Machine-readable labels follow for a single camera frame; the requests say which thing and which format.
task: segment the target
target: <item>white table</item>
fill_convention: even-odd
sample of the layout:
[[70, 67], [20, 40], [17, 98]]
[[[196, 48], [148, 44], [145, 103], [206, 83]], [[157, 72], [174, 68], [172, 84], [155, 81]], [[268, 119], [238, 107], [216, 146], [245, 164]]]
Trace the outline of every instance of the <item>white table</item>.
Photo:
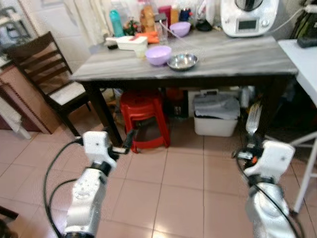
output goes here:
[[[310, 96], [315, 105], [317, 105], [317, 47], [302, 49], [297, 44], [297, 40], [282, 40], [278, 43], [299, 70], [299, 74], [296, 77], [298, 83]], [[315, 142], [312, 146], [313, 149], [294, 206], [294, 211], [297, 213], [301, 208], [309, 180], [317, 178], [317, 174], [313, 173], [317, 157], [317, 132], [313, 132], [290, 143], [293, 146], [308, 147], [308, 145], [303, 143], [312, 139], [315, 139]]]

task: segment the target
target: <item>gray lid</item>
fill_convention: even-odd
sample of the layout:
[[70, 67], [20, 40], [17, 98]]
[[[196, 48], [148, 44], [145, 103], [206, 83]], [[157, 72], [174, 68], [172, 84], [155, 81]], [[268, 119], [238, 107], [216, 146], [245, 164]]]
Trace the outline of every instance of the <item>gray lid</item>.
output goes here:
[[166, 17], [165, 13], [156, 14], [154, 16], [154, 21], [155, 22], [159, 22], [160, 20], [162, 20], [162, 21], [166, 21], [167, 20], [167, 17]]

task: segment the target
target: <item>purple bowl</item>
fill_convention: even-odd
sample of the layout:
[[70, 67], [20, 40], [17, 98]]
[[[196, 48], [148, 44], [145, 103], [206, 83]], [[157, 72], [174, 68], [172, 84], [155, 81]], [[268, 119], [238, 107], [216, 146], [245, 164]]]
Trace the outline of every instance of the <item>purple bowl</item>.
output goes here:
[[179, 37], [184, 37], [188, 34], [191, 24], [187, 21], [181, 21], [170, 25], [170, 30]]
[[154, 46], [145, 52], [145, 56], [151, 64], [162, 65], [169, 60], [171, 53], [171, 47]]

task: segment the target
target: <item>chair seat cushion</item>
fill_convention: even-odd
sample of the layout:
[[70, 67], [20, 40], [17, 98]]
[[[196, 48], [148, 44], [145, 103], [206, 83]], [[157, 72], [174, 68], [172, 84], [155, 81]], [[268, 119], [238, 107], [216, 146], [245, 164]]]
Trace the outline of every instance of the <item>chair seat cushion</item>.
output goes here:
[[83, 93], [85, 93], [83, 85], [77, 82], [72, 82], [50, 94], [50, 98], [58, 104], [64, 105]]

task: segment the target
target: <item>white kitchen appliance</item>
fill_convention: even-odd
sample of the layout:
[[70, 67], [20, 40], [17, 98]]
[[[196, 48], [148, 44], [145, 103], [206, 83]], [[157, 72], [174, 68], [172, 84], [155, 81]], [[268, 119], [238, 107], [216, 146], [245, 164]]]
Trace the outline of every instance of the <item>white kitchen appliance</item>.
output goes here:
[[221, 24], [231, 37], [263, 35], [273, 25], [279, 0], [221, 0]]

